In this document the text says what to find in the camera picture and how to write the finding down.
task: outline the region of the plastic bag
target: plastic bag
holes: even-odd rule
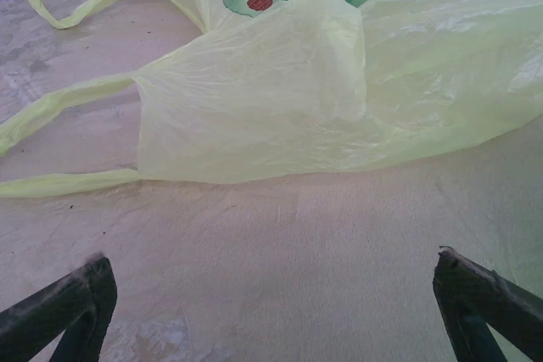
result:
[[[196,0],[206,34],[0,126],[1,153],[61,109],[136,82],[137,170],[9,181],[0,196],[371,170],[478,145],[543,110],[542,2]]]

